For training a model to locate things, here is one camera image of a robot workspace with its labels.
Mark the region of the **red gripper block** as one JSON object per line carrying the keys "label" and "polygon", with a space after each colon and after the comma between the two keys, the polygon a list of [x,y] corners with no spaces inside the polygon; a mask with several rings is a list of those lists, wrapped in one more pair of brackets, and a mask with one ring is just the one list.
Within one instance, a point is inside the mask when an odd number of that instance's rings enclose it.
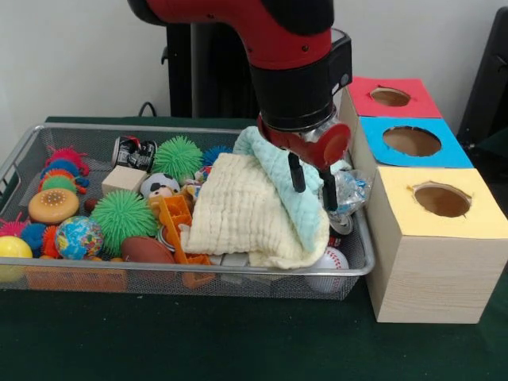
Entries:
{"label": "red gripper block", "polygon": [[288,163],[293,188],[302,193],[306,190],[305,176],[300,159],[320,170],[323,180],[322,201],[327,211],[336,211],[337,188],[330,166],[341,160],[351,140],[351,130],[336,117],[309,131],[279,131],[257,119],[262,137],[275,147],[289,151]]}

